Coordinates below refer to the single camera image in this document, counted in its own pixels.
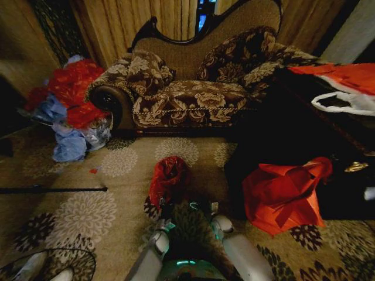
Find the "black stick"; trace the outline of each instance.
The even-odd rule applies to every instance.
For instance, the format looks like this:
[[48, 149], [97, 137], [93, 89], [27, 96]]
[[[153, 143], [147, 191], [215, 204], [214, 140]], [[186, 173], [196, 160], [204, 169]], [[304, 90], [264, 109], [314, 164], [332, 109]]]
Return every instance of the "black stick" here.
[[59, 192], [84, 192], [84, 191], [104, 191], [106, 192], [108, 187], [102, 187], [99, 189], [49, 189], [42, 186], [22, 187], [22, 188], [2, 188], [0, 194], [40, 194], [40, 193], [59, 193]]

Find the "window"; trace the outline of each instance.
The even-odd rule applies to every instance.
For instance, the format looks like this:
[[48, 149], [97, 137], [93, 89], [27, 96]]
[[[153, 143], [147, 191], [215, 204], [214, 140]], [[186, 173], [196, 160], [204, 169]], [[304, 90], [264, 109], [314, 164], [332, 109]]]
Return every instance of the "window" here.
[[207, 15], [213, 14], [215, 11], [216, 0], [197, 0], [197, 17], [195, 24], [195, 34], [198, 34], [207, 19]]

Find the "floral carpet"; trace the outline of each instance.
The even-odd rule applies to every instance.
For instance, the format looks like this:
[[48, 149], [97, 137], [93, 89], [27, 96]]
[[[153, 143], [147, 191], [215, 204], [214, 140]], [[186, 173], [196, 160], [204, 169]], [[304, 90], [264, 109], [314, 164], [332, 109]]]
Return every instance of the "floral carpet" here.
[[[223, 138], [113, 138], [74, 163], [52, 160], [54, 136], [48, 127], [26, 128], [8, 138], [14, 156], [0, 156], [0, 187], [106, 186], [108, 191], [0, 194], [0, 280], [11, 279], [41, 251], [47, 259], [40, 280], [67, 267], [74, 280], [124, 280], [154, 228], [144, 204], [154, 165], [165, 156], [183, 158], [192, 171], [188, 188], [220, 202], [222, 212], [230, 214], [223, 166], [236, 144]], [[238, 278], [201, 211], [183, 202], [172, 219], [177, 226], [170, 258], [195, 255], [226, 278]], [[276, 280], [375, 280], [374, 221], [325, 221], [324, 228], [303, 225], [273, 238], [248, 222], [233, 224], [267, 259]]]

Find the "beige curtain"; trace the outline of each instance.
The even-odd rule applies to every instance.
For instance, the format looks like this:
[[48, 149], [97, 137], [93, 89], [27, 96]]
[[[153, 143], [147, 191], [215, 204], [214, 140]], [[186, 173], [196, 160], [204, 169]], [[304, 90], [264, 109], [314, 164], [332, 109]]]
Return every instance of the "beige curtain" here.
[[238, 0], [217, 0], [215, 4], [215, 14], [221, 15], [237, 1]]
[[[238, 0], [217, 0], [221, 14]], [[311, 53], [327, 31], [345, 0], [282, 0], [284, 16], [278, 41]]]
[[127, 52], [137, 31], [151, 16], [157, 28], [175, 40], [194, 37], [197, 0], [71, 0], [91, 56], [108, 67]]
[[[345, 0], [283, 0], [278, 41], [312, 52]], [[165, 36], [187, 40], [195, 34], [197, 0], [71, 0], [91, 56], [108, 67], [127, 52], [136, 32], [151, 16]], [[237, 0], [217, 0], [221, 14]]]

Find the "sofa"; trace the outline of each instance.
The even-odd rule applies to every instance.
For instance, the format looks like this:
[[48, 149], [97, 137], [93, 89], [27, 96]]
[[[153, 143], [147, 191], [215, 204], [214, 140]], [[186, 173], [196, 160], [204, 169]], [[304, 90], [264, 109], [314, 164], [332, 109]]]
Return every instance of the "sofa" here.
[[231, 128], [256, 118], [276, 69], [321, 63], [276, 43], [281, 18], [280, 1], [240, 0], [180, 42], [162, 35], [153, 17], [87, 98], [112, 113], [114, 129], [137, 134]]

